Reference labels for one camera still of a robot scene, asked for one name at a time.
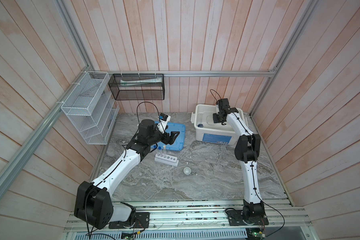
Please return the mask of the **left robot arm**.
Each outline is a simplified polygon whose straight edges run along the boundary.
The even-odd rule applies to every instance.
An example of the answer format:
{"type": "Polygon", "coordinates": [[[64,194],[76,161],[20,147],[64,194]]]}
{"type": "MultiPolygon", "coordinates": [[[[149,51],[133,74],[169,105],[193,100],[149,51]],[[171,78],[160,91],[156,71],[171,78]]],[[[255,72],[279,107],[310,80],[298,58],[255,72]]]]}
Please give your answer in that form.
{"type": "Polygon", "coordinates": [[[166,131],[170,119],[169,115],[161,113],[157,122],[150,119],[140,121],[122,155],[92,182],[84,181],[79,185],[74,208],[76,218],[97,229],[113,222],[127,226],[135,224],[135,207],[126,203],[114,204],[112,195],[127,174],[153,152],[152,146],[159,142],[172,145],[176,141],[180,133],[166,131]]]}

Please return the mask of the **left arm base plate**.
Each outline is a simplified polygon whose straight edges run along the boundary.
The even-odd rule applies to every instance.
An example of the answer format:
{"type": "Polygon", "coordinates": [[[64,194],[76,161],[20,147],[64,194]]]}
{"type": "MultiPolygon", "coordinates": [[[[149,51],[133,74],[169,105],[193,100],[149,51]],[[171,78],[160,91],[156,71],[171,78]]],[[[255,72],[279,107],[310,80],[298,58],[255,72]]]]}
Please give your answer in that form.
{"type": "Polygon", "coordinates": [[[126,222],[116,221],[110,222],[108,227],[109,229],[147,229],[150,223],[150,213],[149,212],[137,212],[132,213],[130,218],[126,222]]]}

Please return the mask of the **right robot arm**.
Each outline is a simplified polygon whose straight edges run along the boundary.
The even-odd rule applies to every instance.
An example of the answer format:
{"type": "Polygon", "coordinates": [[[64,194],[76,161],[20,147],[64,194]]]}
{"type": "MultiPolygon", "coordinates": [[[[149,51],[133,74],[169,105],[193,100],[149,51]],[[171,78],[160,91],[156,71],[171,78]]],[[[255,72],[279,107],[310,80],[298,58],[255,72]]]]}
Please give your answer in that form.
{"type": "Polygon", "coordinates": [[[214,123],[228,123],[239,136],[235,157],[239,160],[244,176],[245,193],[242,210],[243,221],[248,225],[268,225],[265,212],[265,203],[260,194],[257,176],[257,161],[260,155],[261,137],[250,130],[241,118],[239,111],[231,107],[228,99],[216,102],[217,112],[213,114],[214,123]]]}

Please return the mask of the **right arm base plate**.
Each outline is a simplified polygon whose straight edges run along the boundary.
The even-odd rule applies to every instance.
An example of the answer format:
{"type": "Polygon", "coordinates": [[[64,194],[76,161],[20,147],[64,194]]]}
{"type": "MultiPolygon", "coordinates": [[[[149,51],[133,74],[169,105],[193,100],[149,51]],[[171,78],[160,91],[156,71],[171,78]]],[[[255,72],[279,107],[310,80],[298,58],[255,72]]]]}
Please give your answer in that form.
{"type": "Polygon", "coordinates": [[[251,214],[248,210],[225,209],[230,226],[267,226],[269,220],[265,215],[251,214]]]}

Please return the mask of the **white test tube rack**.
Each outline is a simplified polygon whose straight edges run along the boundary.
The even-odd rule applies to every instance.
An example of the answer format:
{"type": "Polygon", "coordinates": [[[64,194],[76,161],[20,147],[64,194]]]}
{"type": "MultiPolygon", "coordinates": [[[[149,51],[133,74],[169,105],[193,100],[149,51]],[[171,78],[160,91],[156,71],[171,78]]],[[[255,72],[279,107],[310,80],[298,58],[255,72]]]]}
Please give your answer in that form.
{"type": "Polygon", "coordinates": [[[171,155],[160,156],[159,154],[156,154],[155,161],[162,163],[162,164],[174,166],[174,167],[177,167],[179,164],[178,158],[171,156],[171,155]]]}

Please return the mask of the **small white ceramic crucible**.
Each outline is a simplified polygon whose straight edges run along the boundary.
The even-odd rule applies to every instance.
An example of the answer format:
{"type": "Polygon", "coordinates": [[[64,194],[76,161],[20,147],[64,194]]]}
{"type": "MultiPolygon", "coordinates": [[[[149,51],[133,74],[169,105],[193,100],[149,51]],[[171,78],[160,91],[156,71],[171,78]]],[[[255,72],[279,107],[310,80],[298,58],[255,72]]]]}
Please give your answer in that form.
{"type": "Polygon", "coordinates": [[[185,167],[184,170],[183,170],[184,174],[186,175],[190,175],[192,170],[189,168],[189,167],[185,167]]]}

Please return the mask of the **white plastic storage bin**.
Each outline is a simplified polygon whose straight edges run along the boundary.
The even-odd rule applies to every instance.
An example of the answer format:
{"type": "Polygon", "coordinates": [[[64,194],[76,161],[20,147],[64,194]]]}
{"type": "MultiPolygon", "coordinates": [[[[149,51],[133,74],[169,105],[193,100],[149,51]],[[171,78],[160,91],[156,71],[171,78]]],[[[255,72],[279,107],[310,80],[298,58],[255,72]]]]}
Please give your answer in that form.
{"type": "Polygon", "coordinates": [[[192,113],[191,123],[196,130],[196,140],[206,143],[234,145],[239,136],[229,125],[215,124],[213,114],[216,113],[216,106],[199,104],[196,106],[195,112],[192,113]],[[203,128],[199,128],[198,124],[203,124],[203,128]]]}

